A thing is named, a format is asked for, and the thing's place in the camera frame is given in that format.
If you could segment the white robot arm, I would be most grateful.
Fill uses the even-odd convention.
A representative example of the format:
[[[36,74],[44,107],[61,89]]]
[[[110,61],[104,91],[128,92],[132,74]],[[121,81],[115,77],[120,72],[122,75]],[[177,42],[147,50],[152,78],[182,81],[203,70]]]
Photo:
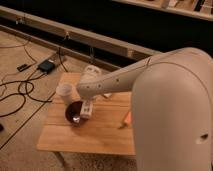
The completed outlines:
[[[77,84],[81,98],[130,91],[138,171],[212,171],[213,58],[187,47]]]

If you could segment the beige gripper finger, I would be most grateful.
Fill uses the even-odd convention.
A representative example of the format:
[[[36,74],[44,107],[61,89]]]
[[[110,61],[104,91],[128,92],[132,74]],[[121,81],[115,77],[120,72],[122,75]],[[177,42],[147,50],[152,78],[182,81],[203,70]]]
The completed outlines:
[[[96,103],[96,99],[93,99],[91,101],[91,111],[93,112],[93,109],[94,109],[94,104]]]
[[[82,101],[82,105],[81,105],[81,110],[80,110],[80,115],[84,114],[84,101]]]

